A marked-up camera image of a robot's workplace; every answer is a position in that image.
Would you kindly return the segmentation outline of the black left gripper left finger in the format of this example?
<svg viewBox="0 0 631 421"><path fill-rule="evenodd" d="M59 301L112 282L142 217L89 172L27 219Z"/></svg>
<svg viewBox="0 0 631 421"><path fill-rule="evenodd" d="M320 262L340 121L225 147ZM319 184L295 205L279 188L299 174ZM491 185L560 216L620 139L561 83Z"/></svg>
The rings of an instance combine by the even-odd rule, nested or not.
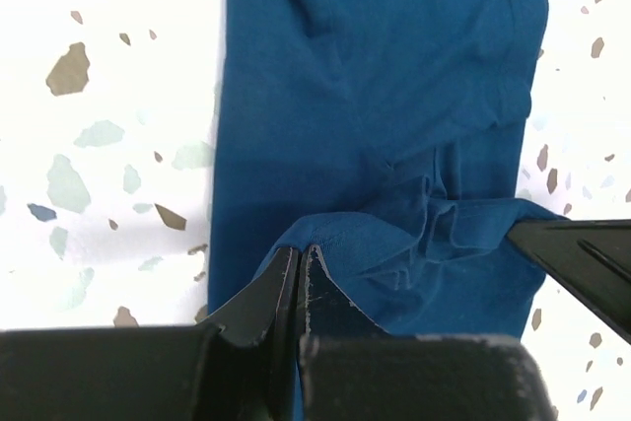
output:
<svg viewBox="0 0 631 421"><path fill-rule="evenodd" d="M8 331L5 420L287 420L300 254L190 326Z"/></svg>

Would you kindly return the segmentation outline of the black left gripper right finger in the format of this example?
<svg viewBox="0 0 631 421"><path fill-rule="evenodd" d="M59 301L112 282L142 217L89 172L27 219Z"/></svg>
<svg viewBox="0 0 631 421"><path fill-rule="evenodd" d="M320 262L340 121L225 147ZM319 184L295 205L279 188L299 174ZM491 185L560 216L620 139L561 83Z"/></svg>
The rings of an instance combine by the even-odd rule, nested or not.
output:
<svg viewBox="0 0 631 421"><path fill-rule="evenodd" d="M307 420L552 420L532 357L501 335L385 332L333 282L318 246L301 263Z"/></svg>

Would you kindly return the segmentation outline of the blue printed t-shirt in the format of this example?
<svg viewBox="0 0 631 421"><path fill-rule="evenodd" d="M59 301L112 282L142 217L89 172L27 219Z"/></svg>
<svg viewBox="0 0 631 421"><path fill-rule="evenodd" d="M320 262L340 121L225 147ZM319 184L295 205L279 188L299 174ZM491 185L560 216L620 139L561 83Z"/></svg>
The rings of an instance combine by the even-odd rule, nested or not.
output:
<svg viewBox="0 0 631 421"><path fill-rule="evenodd" d="M548 0L226 0L216 311L283 247L395 335L520 337L544 272L510 244Z"/></svg>

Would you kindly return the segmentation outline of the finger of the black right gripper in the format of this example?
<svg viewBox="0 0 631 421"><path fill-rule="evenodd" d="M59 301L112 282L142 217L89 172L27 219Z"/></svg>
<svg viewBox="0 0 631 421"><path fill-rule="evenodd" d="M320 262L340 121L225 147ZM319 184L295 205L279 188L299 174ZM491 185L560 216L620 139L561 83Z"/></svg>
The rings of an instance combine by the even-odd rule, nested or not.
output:
<svg viewBox="0 0 631 421"><path fill-rule="evenodd" d="M525 221L508 239L625 341L630 340L630 221Z"/></svg>

